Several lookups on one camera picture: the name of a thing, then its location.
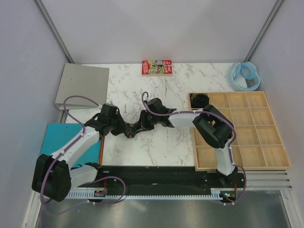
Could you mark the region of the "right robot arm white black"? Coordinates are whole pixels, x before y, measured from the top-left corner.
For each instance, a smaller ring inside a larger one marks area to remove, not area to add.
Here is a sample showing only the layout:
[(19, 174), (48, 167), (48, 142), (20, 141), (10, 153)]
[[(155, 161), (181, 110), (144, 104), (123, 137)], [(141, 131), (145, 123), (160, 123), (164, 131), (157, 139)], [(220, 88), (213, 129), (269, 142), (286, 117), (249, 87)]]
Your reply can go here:
[(156, 124), (169, 128), (195, 128), (207, 145), (214, 149), (219, 172), (218, 183), (228, 187), (235, 181), (233, 172), (236, 167), (231, 144), (236, 131), (233, 124), (218, 109), (210, 104), (198, 110), (170, 109), (165, 107), (159, 98), (148, 101), (142, 98), (142, 104), (145, 109), (141, 111), (139, 121), (131, 126), (131, 135), (153, 130)]

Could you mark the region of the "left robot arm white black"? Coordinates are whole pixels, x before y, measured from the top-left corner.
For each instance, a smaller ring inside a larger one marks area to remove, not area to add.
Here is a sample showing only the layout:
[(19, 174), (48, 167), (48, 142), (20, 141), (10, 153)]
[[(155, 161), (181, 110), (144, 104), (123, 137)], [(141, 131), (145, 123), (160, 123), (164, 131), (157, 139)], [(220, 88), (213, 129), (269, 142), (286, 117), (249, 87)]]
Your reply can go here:
[(119, 108), (113, 104), (104, 104), (101, 111), (81, 124), (80, 132), (67, 144), (51, 155), (42, 154), (36, 160), (32, 180), (32, 190), (43, 197), (61, 202), (69, 192), (87, 182), (99, 187), (104, 175), (91, 165), (73, 169), (77, 160), (101, 138), (109, 133), (121, 134), (125, 123)]

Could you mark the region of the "floral navy necktie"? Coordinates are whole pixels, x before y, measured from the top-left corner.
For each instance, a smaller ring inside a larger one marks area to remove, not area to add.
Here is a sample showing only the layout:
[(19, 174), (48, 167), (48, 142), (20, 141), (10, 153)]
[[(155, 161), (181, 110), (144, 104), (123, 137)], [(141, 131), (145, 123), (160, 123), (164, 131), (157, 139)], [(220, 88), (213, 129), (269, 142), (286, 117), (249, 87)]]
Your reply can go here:
[(127, 138), (131, 139), (131, 138), (134, 138), (136, 136), (136, 134), (138, 134), (141, 130), (142, 130), (141, 124), (126, 123), (123, 133)]

